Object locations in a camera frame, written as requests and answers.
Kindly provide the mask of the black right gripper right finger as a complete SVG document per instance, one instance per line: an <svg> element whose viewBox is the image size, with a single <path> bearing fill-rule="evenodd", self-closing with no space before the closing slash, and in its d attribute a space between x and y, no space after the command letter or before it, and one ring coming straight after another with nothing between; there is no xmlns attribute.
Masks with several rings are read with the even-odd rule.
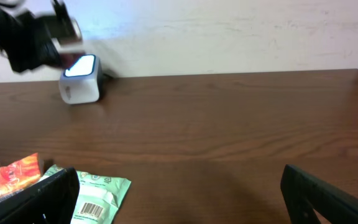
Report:
<svg viewBox="0 0 358 224"><path fill-rule="evenodd" d="M319 223L319 213L330 223L358 223L358 198L287 164L280 189L292 223Z"/></svg>

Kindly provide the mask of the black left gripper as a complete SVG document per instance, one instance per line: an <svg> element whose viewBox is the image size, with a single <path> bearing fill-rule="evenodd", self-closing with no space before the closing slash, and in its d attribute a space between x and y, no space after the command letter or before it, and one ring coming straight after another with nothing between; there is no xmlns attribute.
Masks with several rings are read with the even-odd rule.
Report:
<svg viewBox="0 0 358 224"><path fill-rule="evenodd" d="M50 39L36 38L35 29L8 14L0 4L0 51L4 51L14 72L34 70L42 65L63 68L63 60Z"/></svg>

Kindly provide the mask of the teal white snack packet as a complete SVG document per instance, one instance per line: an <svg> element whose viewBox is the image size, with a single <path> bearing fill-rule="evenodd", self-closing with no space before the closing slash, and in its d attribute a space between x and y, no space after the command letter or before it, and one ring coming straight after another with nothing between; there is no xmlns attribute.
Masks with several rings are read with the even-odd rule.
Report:
<svg viewBox="0 0 358 224"><path fill-rule="evenodd" d="M77 171L80 189L71 224L112 224L131 181Z"/></svg>

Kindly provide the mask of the small orange snack box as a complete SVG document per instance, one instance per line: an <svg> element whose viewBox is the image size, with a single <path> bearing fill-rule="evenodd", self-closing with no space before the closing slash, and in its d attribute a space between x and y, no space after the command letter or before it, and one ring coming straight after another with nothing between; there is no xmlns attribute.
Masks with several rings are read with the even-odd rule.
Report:
<svg viewBox="0 0 358 224"><path fill-rule="evenodd" d="M41 169L37 153L0 167L0 202L38 182Z"/></svg>

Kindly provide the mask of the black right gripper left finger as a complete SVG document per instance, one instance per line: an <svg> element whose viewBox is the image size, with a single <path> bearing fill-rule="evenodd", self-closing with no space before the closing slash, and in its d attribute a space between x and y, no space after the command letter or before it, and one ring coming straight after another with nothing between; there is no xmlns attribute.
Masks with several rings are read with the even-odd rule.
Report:
<svg viewBox="0 0 358 224"><path fill-rule="evenodd" d="M70 223L79 190L76 170L62 169L0 202L0 223Z"/></svg>

